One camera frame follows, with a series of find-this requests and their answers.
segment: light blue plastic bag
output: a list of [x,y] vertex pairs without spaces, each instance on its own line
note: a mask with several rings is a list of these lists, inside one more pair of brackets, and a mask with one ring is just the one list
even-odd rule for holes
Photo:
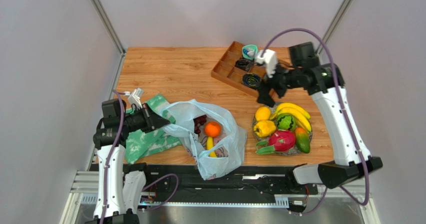
[[[175,118],[176,123],[163,127],[163,130],[171,136],[179,137],[188,153],[195,158],[204,180],[222,177],[244,162],[247,131],[236,125],[229,110],[196,100],[170,104],[160,110],[160,115],[166,110]],[[194,133],[193,119],[202,115],[207,115],[221,124],[222,132],[226,134],[211,150],[205,150]],[[212,151],[221,147],[228,151],[228,157],[209,157]]]

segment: green cloth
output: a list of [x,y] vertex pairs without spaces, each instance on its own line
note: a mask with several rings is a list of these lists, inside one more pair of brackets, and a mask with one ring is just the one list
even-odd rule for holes
[[[159,111],[170,104],[163,95],[156,95],[146,103],[157,114],[160,114]],[[164,111],[162,116],[171,123],[176,123],[175,118],[168,111]],[[125,159],[128,163],[134,164],[141,157],[153,155],[181,144],[179,138],[169,136],[162,129],[146,134],[138,130],[130,133],[126,140]]]

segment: orange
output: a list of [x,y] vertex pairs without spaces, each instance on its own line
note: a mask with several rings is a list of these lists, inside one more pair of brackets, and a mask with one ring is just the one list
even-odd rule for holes
[[221,126],[214,121],[207,123],[204,128],[204,133],[207,136],[213,137],[213,138],[219,136],[221,132],[222,132]]

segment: wooden organizer box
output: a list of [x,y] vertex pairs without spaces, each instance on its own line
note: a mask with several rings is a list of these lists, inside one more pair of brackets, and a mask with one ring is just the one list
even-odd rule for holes
[[[264,67],[260,67],[257,65],[253,65],[248,72],[235,67],[235,62],[243,56],[243,46],[243,44],[234,41],[211,71],[211,76],[217,80],[224,82],[227,85],[231,85],[236,89],[239,89],[249,95],[257,97],[257,90],[254,90],[242,84],[243,75],[246,73],[254,73],[262,78],[265,75],[266,70]],[[278,59],[278,61],[280,63],[286,63],[285,61],[280,59]],[[275,95],[274,90],[271,90],[270,95]]]

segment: fruit bowl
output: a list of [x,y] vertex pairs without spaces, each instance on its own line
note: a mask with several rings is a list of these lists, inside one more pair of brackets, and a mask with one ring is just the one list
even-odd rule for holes
[[[281,104],[282,102],[275,102],[275,105],[271,108],[271,107],[269,107],[269,106],[266,106],[266,107],[268,107],[269,109],[270,109],[270,111],[271,111],[271,113],[275,113],[275,110],[277,109],[277,106],[279,105],[279,104]],[[253,117],[253,123],[252,123],[252,126],[251,126],[251,129],[253,130],[253,128],[254,128],[254,126],[256,125],[256,123],[257,123],[257,121],[256,121],[256,118],[255,117]],[[254,137],[256,138],[256,140],[257,141],[263,141],[263,140],[269,140],[269,136],[268,137],[265,137],[265,138],[260,138],[260,137],[258,137],[258,135],[256,135],[255,134],[255,132],[253,131],[253,135],[254,135]],[[309,133],[309,142],[311,142],[312,141],[312,132],[310,132]],[[297,155],[297,154],[300,154],[301,153],[301,151],[297,148],[297,146],[296,145],[294,145],[292,148],[290,148],[288,151],[284,151],[284,152],[282,152],[282,151],[276,151],[276,152],[274,152],[275,154],[277,154],[277,155],[284,155],[284,156],[291,156],[291,155]]]

